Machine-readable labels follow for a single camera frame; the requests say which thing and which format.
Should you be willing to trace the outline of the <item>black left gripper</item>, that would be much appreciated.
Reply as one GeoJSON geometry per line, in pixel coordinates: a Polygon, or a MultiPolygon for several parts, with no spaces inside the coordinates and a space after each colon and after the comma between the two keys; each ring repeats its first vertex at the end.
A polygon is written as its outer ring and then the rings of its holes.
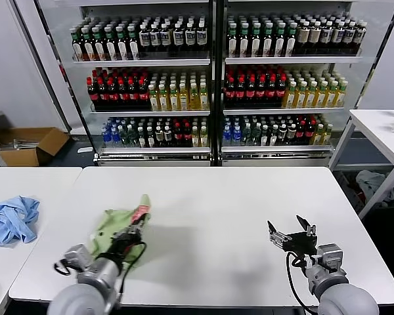
{"type": "Polygon", "coordinates": [[[144,220],[136,220],[130,228],[124,228],[114,234],[106,252],[119,259],[124,259],[131,248],[141,241],[141,232],[148,226],[151,217],[151,213],[147,213],[144,220]]]}

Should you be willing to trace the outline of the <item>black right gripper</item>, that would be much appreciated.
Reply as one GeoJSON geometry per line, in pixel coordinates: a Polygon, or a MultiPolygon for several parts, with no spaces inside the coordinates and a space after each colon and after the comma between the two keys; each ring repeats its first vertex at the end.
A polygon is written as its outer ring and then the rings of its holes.
{"type": "Polygon", "coordinates": [[[306,219],[300,217],[299,215],[296,215],[296,217],[305,232],[297,232],[285,235],[281,232],[278,232],[273,224],[268,220],[267,225],[269,230],[269,239],[275,245],[282,245],[282,249],[285,252],[292,252],[297,256],[316,255],[316,225],[311,225],[306,219]]]}

